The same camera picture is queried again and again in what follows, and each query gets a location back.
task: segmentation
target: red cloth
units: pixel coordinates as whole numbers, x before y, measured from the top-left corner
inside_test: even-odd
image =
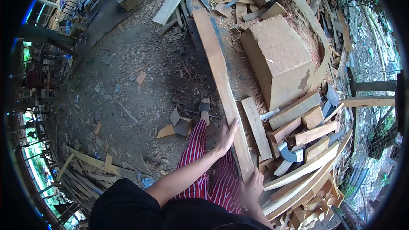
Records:
[[[177,165],[178,168],[191,163],[206,153],[207,127],[206,121],[200,120],[190,135],[189,144],[184,150]],[[205,172],[189,188],[172,199],[202,198],[222,206],[228,212],[239,214],[238,188],[239,178],[232,152],[229,150],[217,162],[216,175],[213,185],[208,191],[209,176]]]

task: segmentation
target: wood scrap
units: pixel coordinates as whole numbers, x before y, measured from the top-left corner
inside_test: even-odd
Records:
[[[313,129],[319,123],[324,120],[324,116],[322,115],[322,110],[320,105],[316,105],[312,109],[310,109],[307,113],[301,116],[301,121],[303,122],[304,126],[308,129]]]
[[[307,144],[311,141],[314,141],[324,135],[327,135],[328,133],[334,131],[337,128],[337,123],[338,121],[332,121],[329,123],[326,123],[324,125],[320,125],[318,127],[315,127],[314,129],[307,130],[300,132],[295,135],[295,142],[297,146]]]
[[[244,100],[241,100],[241,104],[243,105],[244,111],[247,115],[247,119],[250,123],[253,137],[256,140],[258,152],[260,153],[261,158],[263,160],[267,160],[273,157],[253,97],[248,97]]]
[[[63,174],[64,174],[64,171],[66,171],[67,167],[69,166],[69,163],[70,163],[71,160],[74,158],[74,156],[75,156],[75,154],[72,153],[72,154],[68,157],[68,159],[65,161],[63,167],[61,168],[61,170],[60,170],[59,173],[58,173],[58,176],[57,176],[57,178],[56,178],[56,182],[59,182],[59,180],[61,179],[61,177],[62,177]]]

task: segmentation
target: metal fence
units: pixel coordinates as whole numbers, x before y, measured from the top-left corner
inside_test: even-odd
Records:
[[[401,137],[397,137],[394,107],[356,110],[355,142],[340,190],[351,207],[343,207],[344,212],[355,210],[368,222],[383,201],[399,157]],[[357,229],[363,227],[361,223],[357,221]]]

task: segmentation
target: wooden board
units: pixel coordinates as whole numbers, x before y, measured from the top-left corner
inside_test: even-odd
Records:
[[[278,114],[269,118],[268,122],[273,130],[285,125],[289,121],[305,114],[311,108],[319,105],[321,102],[320,93],[316,91],[308,92],[304,97],[280,111]]]
[[[297,117],[296,119],[289,121],[285,125],[281,126],[277,130],[271,132],[272,140],[275,143],[279,143],[282,141],[287,135],[292,133],[298,126],[301,124],[301,117]]]
[[[324,116],[322,115],[322,110],[320,105],[316,105],[312,109],[310,109],[307,113],[301,116],[301,120],[303,124],[308,129],[313,129],[319,125],[319,123],[324,120]]]
[[[56,178],[56,181],[57,181],[57,182],[58,182],[58,181],[61,179],[61,177],[63,176],[64,171],[67,169],[69,163],[70,163],[71,160],[74,158],[74,156],[75,156],[75,154],[74,154],[74,153],[71,153],[71,155],[68,157],[67,161],[65,161],[63,167],[62,167],[61,170],[59,171],[58,176],[57,176],[57,178]]]
[[[351,97],[344,100],[340,100],[340,103],[344,103],[345,108],[353,108],[360,106],[394,106],[394,96],[364,96],[364,97]]]
[[[340,23],[342,23],[342,26],[344,28],[344,33],[342,33],[342,38],[344,39],[345,51],[350,52],[351,51],[351,44],[350,44],[350,41],[349,41],[349,30],[348,30],[348,26],[345,23],[344,14],[342,13],[341,9],[337,10],[337,16],[338,16],[338,20],[340,21]]]
[[[338,121],[332,121],[314,129],[300,132],[295,135],[297,146],[307,144],[337,129]]]
[[[247,99],[241,100],[241,104],[243,104],[244,111],[246,112],[261,159],[267,160],[273,157],[253,97],[248,97]]]
[[[330,138],[328,136],[324,136],[321,140],[317,141],[314,145],[305,149],[304,153],[304,161],[309,162],[315,157],[322,154],[325,150],[328,149],[328,145],[330,143]]]
[[[228,125],[231,125],[234,119],[238,118],[240,120],[240,115],[235,98],[232,94],[232,89],[230,87],[223,52],[217,41],[216,33],[213,29],[212,23],[210,22],[206,9],[194,9],[192,14],[206,52],[207,59],[209,61],[210,69],[212,70]],[[244,183],[247,183],[253,175],[254,166],[250,157],[250,151],[241,121],[236,135],[234,136],[233,143],[243,181]]]
[[[166,0],[155,17],[152,19],[153,24],[163,27],[168,21],[171,14],[175,11],[181,0]]]
[[[213,1],[215,1],[216,3],[225,3],[225,4],[227,4],[227,3],[231,2],[232,0],[213,0]],[[239,0],[238,2],[236,2],[236,5],[240,5],[240,4],[254,5],[255,2],[253,0]]]
[[[276,178],[273,181],[266,183],[264,185],[264,191],[275,189],[278,187],[282,187],[297,180],[299,177],[304,176],[320,167],[324,166],[326,163],[331,161],[337,154],[337,150],[339,147],[339,143],[335,143],[330,148],[328,148],[324,153],[320,154],[313,160],[309,161],[308,163],[302,165],[301,167],[291,171],[290,173]]]
[[[329,161],[319,171],[319,173],[316,176],[314,176],[314,178],[307,185],[305,185],[301,190],[299,190],[296,193],[294,192],[295,195],[292,196],[292,198],[288,199],[286,202],[280,203],[278,207],[275,207],[273,210],[271,210],[270,208],[263,208],[263,213],[264,215],[266,215],[269,221],[275,219],[280,214],[288,210],[291,206],[297,203],[302,197],[304,197],[310,190],[312,190],[318,183],[320,183],[320,180],[325,176],[326,173],[328,173],[328,171],[333,167],[334,162],[336,162],[338,158],[341,156],[342,151],[344,151],[346,144],[351,138],[351,135],[352,135],[352,130],[349,130],[348,133],[345,135],[344,139],[342,140],[342,143],[338,147],[337,155],[335,156],[335,158]]]
[[[331,118],[338,113],[343,107],[344,107],[345,103],[341,103],[327,118],[324,119],[324,121],[322,121],[323,124],[327,123],[329,120],[331,120]]]

